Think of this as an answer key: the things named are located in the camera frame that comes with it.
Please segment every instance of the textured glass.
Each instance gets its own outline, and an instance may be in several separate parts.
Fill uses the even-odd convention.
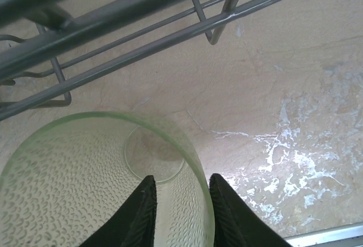
[[[78,246],[148,174],[154,246],[213,246],[212,202],[187,136],[164,118],[113,112],[59,119],[16,150],[0,176],[0,246]]]

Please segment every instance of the marble floor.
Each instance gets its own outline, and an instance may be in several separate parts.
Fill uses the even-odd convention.
[[[80,16],[113,0],[65,0]],[[185,1],[59,56],[89,52],[192,6]],[[360,222],[363,199],[363,0],[285,0],[164,50],[72,92],[67,108],[0,122],[0,170],[31,133],[91,110],[135,111],[175,121],[195,145],[207,178],[220,173],[282,236]],[[221,5],[206,11],[216,14]],[[192,15],[65,70],[74,76],[197,22]],[[37,34],[25,20],[1,33]],[[5,50],[14,46],[2,42]],[[48,68],[50,63],[38,66]],[[19,100],[55,84],[21,78],[0,87]]]

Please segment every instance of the plastic cup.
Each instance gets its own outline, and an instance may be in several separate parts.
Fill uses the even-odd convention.
[[[115,112],[61,118],[20,145],[0,176],[0,246],[78,246],[147,175],[154,246],[213,246],[212,200],[187,136],[164,118]]]

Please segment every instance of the dishwasher rack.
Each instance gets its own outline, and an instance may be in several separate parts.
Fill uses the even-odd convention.
[[[14,86],[16,79],[20,77],[44,78],[55,74],[58,79],[58,84],[23,100],[0,102],[0,121],[27,109],[68,106],[71,103],[71,90],[203,33],[214,45],[227,23],[282,0],[251,0],[240,6],[237,6],[239,0],[210,0],[202,4],[199,0],[192,0],[194,7],[189,10],[61,65],[58,63],[57,55],[183,0],[116,0],[78,18],[72,18],[57,6],[57,1],[59,0],[0,0],[0,27],[19,18],[26,18],[36,23],[40,33],[26,40],[12,35],[0,35],[0,40],[21,43],[0,53],[0,86]],[[222,12],[207,19],[204,9],[223,1]],[[63,69],[194,13],[200,22],[65,79]],[[28,71],[46,60],[51,61],[51,69],[40,73]],[[61,95],[64,95],[64,100],[54,100]]]

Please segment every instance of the floor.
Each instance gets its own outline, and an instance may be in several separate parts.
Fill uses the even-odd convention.
[[[61,5],[79,16],[110,1]],[[191,6],[191,1],[175,5],[59,60]],[[223,175],[284,237],[363,221],[362,6],[363,0],[285,0],[230,23],[216,46],[199,36],[76,89],[70,107],[9,118],[0,123],[0,170],[26,137],[56,118],[91,110],[144,112],[175,121],[195,145],[206,177]],[[65,75],[195,22],[194,15],[184,18]],[[29,38],[37,31],[22,20],[1,33]],[[2,42],[1,48],[14,45]],[[15,87],[0,87],[0,98],[19,100],[55,82],[22,78]]]

